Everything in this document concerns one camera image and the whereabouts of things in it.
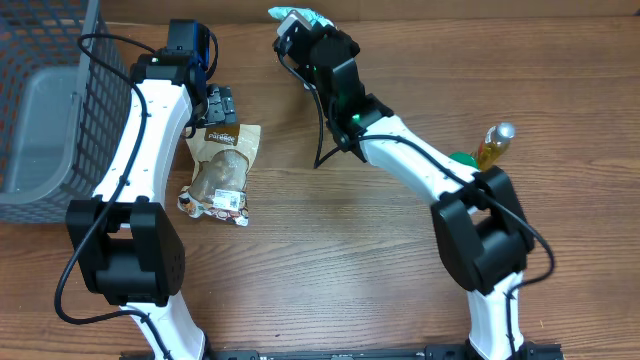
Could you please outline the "yellow liquid plastic bottle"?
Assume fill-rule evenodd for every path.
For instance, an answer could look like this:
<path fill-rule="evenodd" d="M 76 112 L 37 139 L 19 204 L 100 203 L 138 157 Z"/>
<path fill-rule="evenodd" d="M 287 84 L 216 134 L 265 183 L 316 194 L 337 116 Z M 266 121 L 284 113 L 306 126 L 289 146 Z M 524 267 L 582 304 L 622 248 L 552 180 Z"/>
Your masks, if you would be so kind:
<path fill-rule="evenodd" d="M 474 154 L 478 168 L 481 171 L 491 168 L 509 148 L 515 135 L 516 129 L 512 123 L 502 122 L 491 127 Z"/>

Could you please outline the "green lid white jar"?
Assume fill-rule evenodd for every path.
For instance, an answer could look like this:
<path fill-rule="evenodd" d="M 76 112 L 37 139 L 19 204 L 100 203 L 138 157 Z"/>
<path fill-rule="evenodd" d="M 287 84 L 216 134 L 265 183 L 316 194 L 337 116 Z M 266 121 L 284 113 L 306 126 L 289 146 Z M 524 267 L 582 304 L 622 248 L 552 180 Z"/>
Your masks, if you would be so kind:
<path fill-rule="evenodd" d="M 464 152 L 455 152 L 455 153 L 450 154 L 449 157 L 452 160 L 455 160 L 456 162 L 459 162 L 459 163 L 461 163 L 463 165 L 470 166 L 470 167 L 473 167 L 475 169 L 479 168 L 475 157 L 472 156 L 471 154 L 464 153 Z"/>

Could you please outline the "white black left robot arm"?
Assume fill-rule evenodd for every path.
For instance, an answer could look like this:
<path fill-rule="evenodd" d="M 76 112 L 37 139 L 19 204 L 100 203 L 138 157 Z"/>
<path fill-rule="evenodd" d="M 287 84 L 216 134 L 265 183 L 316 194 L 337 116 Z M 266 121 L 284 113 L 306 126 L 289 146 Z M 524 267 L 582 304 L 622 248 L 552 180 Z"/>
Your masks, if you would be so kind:
<path fill-rule="evenodd" d="M 216 65 L 208 51 L 184 46 L 141 55 L 123 78 L 131 103 L 111 164 L 91 197 L 71 201 L 66 212 L 73 254 L 54 293 L 56 314 L 73 325 L 129 317 L 152 359 L 213 356 L 181 293 L 185 249 L 164 197 L 177 142 L 203 117 Z M 75 267 L 114 311 L 84 318 L 65 312 L 63 292 Z"/>

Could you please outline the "brown snack pouch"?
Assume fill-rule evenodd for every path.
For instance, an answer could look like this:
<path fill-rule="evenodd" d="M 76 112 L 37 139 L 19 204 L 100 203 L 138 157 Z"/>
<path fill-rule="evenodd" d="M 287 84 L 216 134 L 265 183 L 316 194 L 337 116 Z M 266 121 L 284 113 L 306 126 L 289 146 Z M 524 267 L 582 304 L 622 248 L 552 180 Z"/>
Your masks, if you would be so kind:
<path fill-rule="evenodd" d="M 261 139 L 259 125 L 199 128 L 186 140 L 194 160 L 190 185 L 182 188 L 178 208 L 192 218 L 209 216 L 247 226 L 246 187 Z"/>

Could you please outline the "teal snack packet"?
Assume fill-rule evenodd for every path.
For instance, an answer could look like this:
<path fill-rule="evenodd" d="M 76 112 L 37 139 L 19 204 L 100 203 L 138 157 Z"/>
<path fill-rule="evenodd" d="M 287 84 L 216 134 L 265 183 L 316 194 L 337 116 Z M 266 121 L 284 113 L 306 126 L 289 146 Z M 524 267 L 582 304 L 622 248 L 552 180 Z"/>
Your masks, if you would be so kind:
<path fill-rule="evenodd" d="M 332 26 L 332 27 L 335 26 L 335 24 L 331 20 L 329 20 L 328 18 L 324 17 L 322 14 L 320 14 L 319 12 L 316 12 L 311 8 L 276 6 L 276 7 L 270 8 L 268 10 L 268 14 L 276 20 L 284 20 L 292 11 L 295 11 L 300 16 L 302 16 L 312 26 L 316 24 L 319 24 L 321 26 Z"/>

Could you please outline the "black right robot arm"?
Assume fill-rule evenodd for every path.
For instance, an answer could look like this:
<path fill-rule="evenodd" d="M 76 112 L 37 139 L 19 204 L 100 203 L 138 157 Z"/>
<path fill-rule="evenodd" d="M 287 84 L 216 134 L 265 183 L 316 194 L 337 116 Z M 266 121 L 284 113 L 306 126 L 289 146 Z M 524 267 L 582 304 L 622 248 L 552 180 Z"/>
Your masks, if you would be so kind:
<path fill-rule="evenodd" d="M 275 52 L 294 61 L 289 71 L 311 90 L 337 150 L 386 170 L 429 205 L 441 261 L 468 294 L 471 357 L 525 358 L 517 287 L 533 238 L 508 176 L 442 154 L 366 93 L 360 48 L 346 33 L 290 12 L 277 34 Z"/>

